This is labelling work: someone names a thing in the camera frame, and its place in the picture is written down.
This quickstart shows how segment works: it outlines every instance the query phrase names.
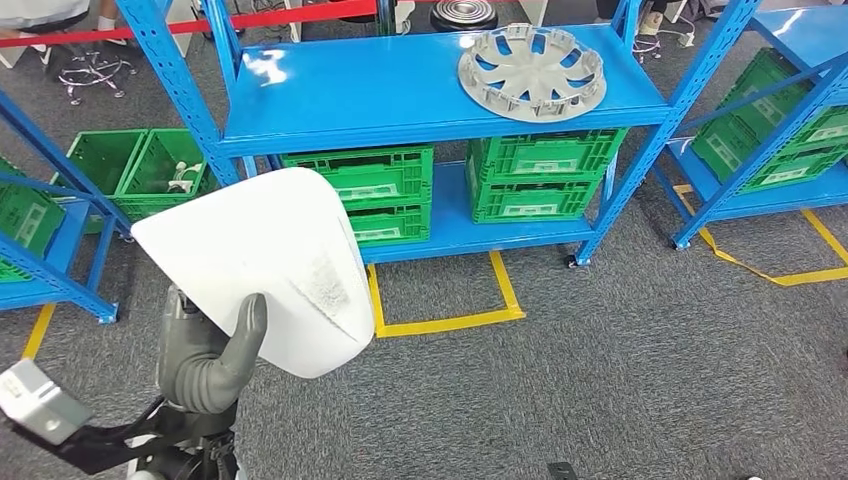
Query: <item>yellow floor tape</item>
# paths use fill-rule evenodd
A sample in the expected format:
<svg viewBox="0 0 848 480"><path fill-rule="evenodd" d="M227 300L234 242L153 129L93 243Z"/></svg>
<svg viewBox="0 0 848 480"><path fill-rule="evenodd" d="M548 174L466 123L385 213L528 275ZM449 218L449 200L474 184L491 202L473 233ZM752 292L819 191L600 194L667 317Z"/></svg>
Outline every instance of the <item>yellow floor tape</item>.
<svg viewBox="0 0 848 480"><path fill-rule="evenodd" d="M41 341L44 340L44 334L47 332L47 325L50 324L50 319L53 318L53 312L55 310L55 303L48 303L41 307L41 311L38 313L38 318L35 319L35 325L32 326L32 332L29 334L29 340L27 340L21 358L35 358L35 354L38 353L38 349L41 347Z"/></svg>
<svg viewBox="0 0 848 480"><path fill-rule="evenodd" d="M695 209L692 208L692 205L689 203L688 200L686 200L686 197L684 196L687 193L692 193L692 186L688 184L675 185L674 191L675 193L677 193L677 196L678 198L680 198L680 201L683 202L683 205L686 206L686 209L689 210L689 213L694 215ZM810 224L813 226L813 228L816 229L816 231L819 233L822 239L830 246L830 248L832 248L833 251L836 252L836 255L838 255L839 258L843 262L845 262L845 267L828 268L824 270L816 270L813 272L794 273L790 275L772 277L771 275L765 274L754 267L740 262L739 260L733 258L733 256L729 253L719 249L718 245L716 245L715 238L712 236L710 231L707 230L706 227L698 230L698 234L701 236L701 238L704 239L705 242L707 242L707 245L709 245L710 249L712 249L713 253L718 258L721 258L722 260L728 261L735 265L739 265L740 267L745 268L746 270L753 272L754 274L783 287L792 287L804 283L829 282L831 280L842 280L848 278L848 251L845 250L845 247L843 247L842 244L839 243L838 240L836 240L836 237L834 237L833 234L830 233L830 230L828 230L827 227L824 226L821 220L819 220L819 218L811 210L803 209L801 210L801 214L804 215L804 218L806 218L807 221L809 221Z"/></svg>
<svg viewBox="0 0 848 480"><path fill-rule="evenodd" d="M380 288L377 283L377 269L374 265L368 265L368 272L371 274L368 279L368 286L371 288L371 303L374 304L374 324L377 337L400 337L405 335L447 332L524 318L526 315L521 311L521 307L518 306L518 300L515 298L515 291L512 289L512 283L509 281L509 275L506 273L506 267L504 267L500 252L489 252L489 258L492 261L492 268L495 271L498 287L500 287L501 294L503 295L505 308L493 312L476 313L474 315L395 325L386 325L385 323L383 318L383 303L380 300Z"/></svg>

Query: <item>robotic hand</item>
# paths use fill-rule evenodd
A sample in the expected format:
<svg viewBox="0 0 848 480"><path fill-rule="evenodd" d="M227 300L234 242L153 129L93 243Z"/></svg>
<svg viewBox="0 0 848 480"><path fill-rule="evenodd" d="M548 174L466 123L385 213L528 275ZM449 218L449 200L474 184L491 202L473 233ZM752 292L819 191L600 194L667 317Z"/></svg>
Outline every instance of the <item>robotic hand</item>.
<svg viewBox="0 0 848 480"><path fill-rule="evenodd" d="M189 412L225 412L250 381L267 329L268 310L260 293L244 299L229 338L171 285L156 372L162 395Z"/></svg>
<svg viewBox="0 0 848 480"><path fill-rule="evenodd" d="M244 299L229 338L171 286L157 366L162 396L134 422L86 425L88 408L29 359L0 374L0 410L15 433L90 475L138 459L131 478L231 480L238 465L230 427L267 326L262 294Z"/></svg>

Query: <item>white label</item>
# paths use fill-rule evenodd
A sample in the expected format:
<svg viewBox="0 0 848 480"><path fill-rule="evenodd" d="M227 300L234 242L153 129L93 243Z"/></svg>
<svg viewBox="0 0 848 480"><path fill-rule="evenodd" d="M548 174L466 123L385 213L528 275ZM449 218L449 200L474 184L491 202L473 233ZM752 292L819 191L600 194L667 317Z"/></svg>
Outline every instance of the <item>white label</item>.
<svg viewBox="0 0 848 480"><path fill-rule="evenodd" d="M717 134L710 135L707 138L707 143L713 147L713 151L716 152L716 155L721 157L721 160L725 165L730 167L731 170L736 170L739 167L739 159L736 158L736 155L733 154L733 150L725 145L724 140L721 139Z"/></svg>
<svg viewBox="0 0 848 480"><path fill-rule="evenodd" d="M337 188L336 193L342 200L359 200L362 198L396 197L397 186L394 183L385 185L368 185L365 187Z"/></svg>
<svg viewBox="0 0 848 480"><path fill-rule="evenodd" d="M505 217L519 217L530 215L556 215L559 205L551 203L548 205L510 205L504 208Z"/></svg>
<svg viewBox="0 0 848 480"><path fill-rule="evenodd" d="M23 247L28 247L32 241L32 237L35 236L35 232L38 231L38 226L41 225L41 220L44 219L44 212L46 211L47 208L41 205L30 205L26 219L21 224L18 232L15 233L15 241Z"/></svg>
<svg viewBox="0 0 848 480"><path fill-rule="evenodd" d="M763 180L760 185L768 185L770 183L785 182L786 180L801 178L804 176L804 174L807 173L807 170L809 170L809 168L810 167L804 167L798 168L796 170L789 170L786 172L772 173L771 175L766 177L766 179Z"/></svg>
<svg viewBox="0 0 848 480"><path fill-rule="evenodd" d="M848 135L848 125L843 125L841 127L822 128L821 130L816 131L816 133L810 135L810 138L807 139L807 142L826 140L828 138L836 138L841 137L843 135Z"/></svg>
<svg viewBox="0 0 848 480"><path fill-rule="evenodd" d="M748 89L745 90L745 96L747 97L748 95L757 93L758 91L759 90L757 89L757 87L748 87ZM775 126L780 123L780 121L783 120L783 117L785 116L783 115L783 112L778 110L777 107L773 103L771 103L771 100L769 100L768 97L756 100L752 102L751 105L753 105L758 112L760 112L764 117L766 117L766 120L768 120L769 123Z"/></svg>
<svg viewBox="0 0 848 480"><path fill-rule="evenodd" d="M383 228L380 230L361 230L353 232L356 241L383 240L387 238L400 238L400 228Z"/></svg>
<svg viewBox="0 0 848 480"><path fill-rule="evenodd" d="M577 159L522 160L512 173L570 173L577 171Z"/></svg>

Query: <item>red barrier rope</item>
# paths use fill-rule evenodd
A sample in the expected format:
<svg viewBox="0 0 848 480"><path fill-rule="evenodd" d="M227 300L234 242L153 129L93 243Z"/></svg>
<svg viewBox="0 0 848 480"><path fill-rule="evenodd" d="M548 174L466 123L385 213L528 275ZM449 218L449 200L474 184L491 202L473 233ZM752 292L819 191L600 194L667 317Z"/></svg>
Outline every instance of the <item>red barrier rope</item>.
<svg viewBox="0 0 848 480"><path fill-rule="evenodd" d="M291 10L274 10L262 13L248 13L230 17L236 29L267 27L295 22L317 22L321 20L336 20L343 17L358 15L375 15L377 9L374 0L345 0L343 2L321 3L293 8ZM192 20L189 22L172 23L168 25L172 34L208 32L209 22ZM133 38L133 32L128 27L114 30L94 30L88 32L50 33L36 37L0 39L0 48L24 47L29 45L58 45L63 43L96 42L106 39Z"/></svg>

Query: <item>green crate with items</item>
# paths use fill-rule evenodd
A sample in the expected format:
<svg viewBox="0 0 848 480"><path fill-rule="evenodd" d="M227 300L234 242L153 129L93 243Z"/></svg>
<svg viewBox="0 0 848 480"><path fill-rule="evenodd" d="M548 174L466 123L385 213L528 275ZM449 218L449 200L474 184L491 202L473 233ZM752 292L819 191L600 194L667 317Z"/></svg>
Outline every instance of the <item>green crate with items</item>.
<svg viewBox="0 0 848 480"><path fill-rule="evenodd" d="M215 188L215 176L188 130L152 129L114 200L137 221Z"/></svg>

